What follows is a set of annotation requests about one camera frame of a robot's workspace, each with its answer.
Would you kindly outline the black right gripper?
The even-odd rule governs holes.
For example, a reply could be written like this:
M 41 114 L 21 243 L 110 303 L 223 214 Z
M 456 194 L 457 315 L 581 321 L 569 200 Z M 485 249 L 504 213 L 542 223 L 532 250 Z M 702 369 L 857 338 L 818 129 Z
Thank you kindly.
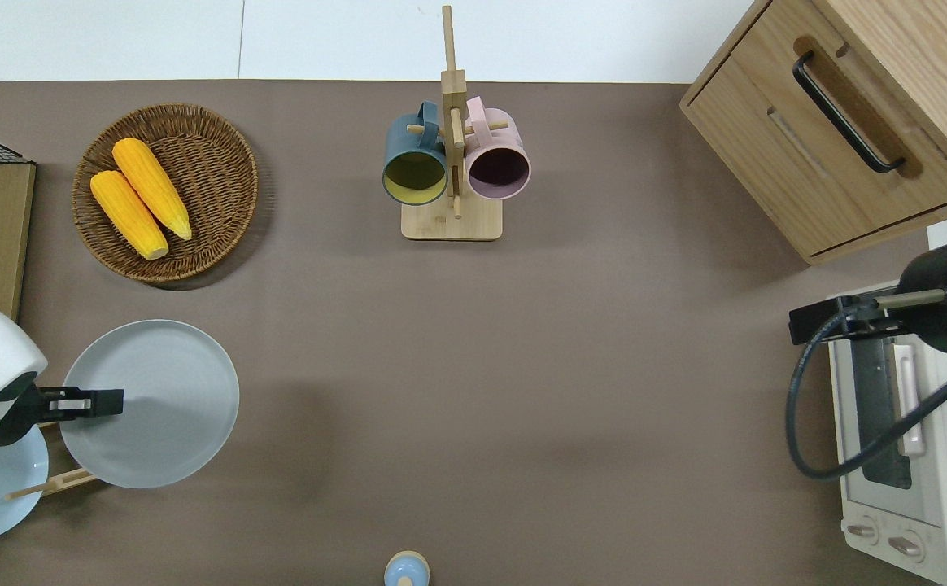
M 902 324 L 888 316 L 874 297 L 839 295 L 790 311 L 791 343 L 804 345 L 828 322 L 833 322 L 833 326 L 823 335 L 824 342 L 879 339 L 902 334 Z

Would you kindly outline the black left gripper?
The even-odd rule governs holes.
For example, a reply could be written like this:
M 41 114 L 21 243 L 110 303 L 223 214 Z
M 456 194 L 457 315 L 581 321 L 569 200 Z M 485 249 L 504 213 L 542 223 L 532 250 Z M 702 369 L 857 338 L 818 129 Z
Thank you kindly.
M 80 417 L 111 417 L 124 412 L 123 389 L 81 390 L 36 386 L 36 372 L 24 372 L 0 391 L 8 411 L 0 419 L 0 448 L 12 445 L 39 423 L 69 422 Z

